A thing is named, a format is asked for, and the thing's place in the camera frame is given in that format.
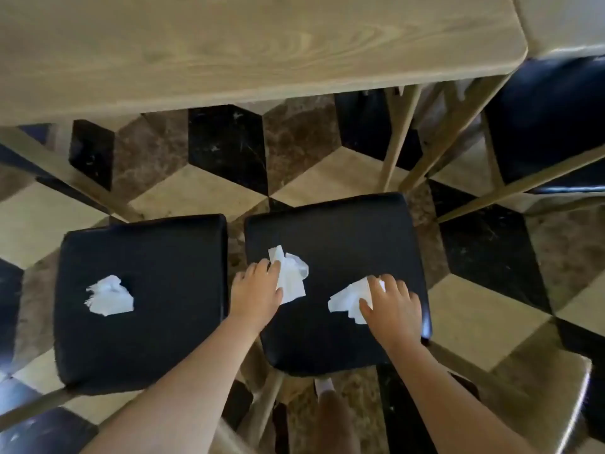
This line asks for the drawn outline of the person's left forearm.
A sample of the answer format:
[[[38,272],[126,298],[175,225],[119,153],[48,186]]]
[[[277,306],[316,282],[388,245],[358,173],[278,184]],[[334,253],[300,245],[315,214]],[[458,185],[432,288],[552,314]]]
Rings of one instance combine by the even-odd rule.
[[[81,454],[207,454],[232,383],[265,325],[258,315],[231,313]]]

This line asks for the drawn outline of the person's right hand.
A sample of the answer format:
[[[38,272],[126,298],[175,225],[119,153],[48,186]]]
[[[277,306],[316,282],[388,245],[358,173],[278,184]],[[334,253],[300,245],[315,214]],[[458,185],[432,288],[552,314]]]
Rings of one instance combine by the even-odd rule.
[[[422,311],[411,309],[406,283],[397,280],[398,295],[388,296],[381,276],[367,276],[373,299],[374,320],[367,323],[370,332],[389,358],[419,347]]]

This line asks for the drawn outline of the person's left hand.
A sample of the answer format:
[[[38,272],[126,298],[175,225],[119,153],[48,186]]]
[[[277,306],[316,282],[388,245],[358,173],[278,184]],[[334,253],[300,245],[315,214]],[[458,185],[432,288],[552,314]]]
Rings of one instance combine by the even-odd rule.
[[[228,320],[240,325],[254,336],[273,319],[279,306],[273,305],[273,295],[277,290],[280,272],[279,261],[271,265],[266,278],[256,277],[256,264],[246,268],[246,282],[241,288],[231,287]]]

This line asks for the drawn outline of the light wooden table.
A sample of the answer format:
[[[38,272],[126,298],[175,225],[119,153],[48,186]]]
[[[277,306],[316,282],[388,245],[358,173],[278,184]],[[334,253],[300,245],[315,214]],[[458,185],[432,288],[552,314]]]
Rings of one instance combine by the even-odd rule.
[[[526,54],[512,0],[0,0],[0,144],[140,221],[19,126],[495,77]]]

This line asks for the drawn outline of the black cushioned wooden chair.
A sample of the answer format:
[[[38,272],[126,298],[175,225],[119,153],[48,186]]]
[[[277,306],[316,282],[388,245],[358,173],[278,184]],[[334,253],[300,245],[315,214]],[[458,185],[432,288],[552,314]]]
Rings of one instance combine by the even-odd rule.
[[[525,62],[481,122],[496,187],[438,223],[522,193],[581,195],[542,213],[605,203],[605,54]]]

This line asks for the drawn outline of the beige wooden stool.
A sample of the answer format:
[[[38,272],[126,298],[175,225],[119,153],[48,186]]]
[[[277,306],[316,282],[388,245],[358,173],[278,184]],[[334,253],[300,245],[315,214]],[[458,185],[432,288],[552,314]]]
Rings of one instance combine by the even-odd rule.
[[[563,347],[554,320],[538,328],[492,371],[432,342],[448,370],[470,381],[479,400],[541,454],[566,454],[589,387],[592,362]]]

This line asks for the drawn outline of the white tissue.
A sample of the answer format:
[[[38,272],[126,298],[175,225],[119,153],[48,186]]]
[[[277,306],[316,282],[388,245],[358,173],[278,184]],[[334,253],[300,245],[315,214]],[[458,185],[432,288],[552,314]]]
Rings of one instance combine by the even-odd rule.
[[[331,313],[345,312],[348,318],[358,325],[366,325],[363,314],[360,311],[359,300],[366,301],[368,307],[373,309],[373,299],[367,277],[349,284],[340,292],[332,295],[328,301],[328,310]]]
[[[270,248],[268,257],[271,265],[277,261],[280,264],[277,289],[283,291],[281,305],[305,297],[304,281],[309,274],[307,263],[297,255],[284,252],[281,245]]]
[[[89,298],[84,305],[92,313],[104,317],[134,311],[134,298],[116,275],[108,275],[87,288]]]

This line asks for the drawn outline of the person's right forearm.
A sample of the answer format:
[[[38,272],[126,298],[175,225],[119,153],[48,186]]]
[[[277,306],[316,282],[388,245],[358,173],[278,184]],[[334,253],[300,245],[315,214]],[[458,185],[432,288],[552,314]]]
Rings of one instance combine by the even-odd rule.
[[[438,454],[537,454],[467,392],[420,343],[384,347]]]

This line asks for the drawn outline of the black cushioned wooden stool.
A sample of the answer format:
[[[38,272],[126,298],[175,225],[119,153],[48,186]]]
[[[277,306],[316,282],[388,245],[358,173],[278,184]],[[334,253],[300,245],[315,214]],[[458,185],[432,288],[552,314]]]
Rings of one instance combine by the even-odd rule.
[[[361,195],[244,221],[247,262],[281,245],[309,266],[306,295],[282,305],[260,334],[268,364],[292,378],[391,364],[367,326],[329,312],[329,298],[368,275],[406,282],[422,306],[421,338],[432,334],[427,283],[417,234],[404,196]]]
[[[0,415],[0,433],[77,397],[142,391],[225,319],[228,226],[221,214],[73,230],[59,252],[53,313],[63,387]],[[104,317],[87,288],[116,275],[134,311]]]

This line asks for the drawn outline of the person's leg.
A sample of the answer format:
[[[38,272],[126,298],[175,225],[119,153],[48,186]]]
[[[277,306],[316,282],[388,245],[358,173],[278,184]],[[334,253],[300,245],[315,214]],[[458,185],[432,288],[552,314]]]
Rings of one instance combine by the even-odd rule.
[[[352,410],[334,390],[318,393],[314,451],[315,454],[361,454]]]

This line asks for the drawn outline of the pale wooden table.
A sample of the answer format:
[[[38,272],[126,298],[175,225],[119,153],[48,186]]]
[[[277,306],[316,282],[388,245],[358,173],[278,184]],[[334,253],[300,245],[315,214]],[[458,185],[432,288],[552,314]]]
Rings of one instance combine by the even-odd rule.
[[[605,0],[513,0],[528,59],[605,55]]]

